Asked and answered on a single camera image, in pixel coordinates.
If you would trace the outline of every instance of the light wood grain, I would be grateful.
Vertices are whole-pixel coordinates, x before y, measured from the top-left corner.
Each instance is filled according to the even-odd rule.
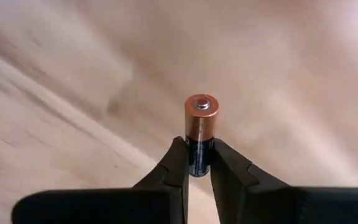
[[[358,1],[0,0],[0,223],[43,189],[129,187],[183,135],[294,185],[358,186]],[[217,223],[209,177],[190,223]]]

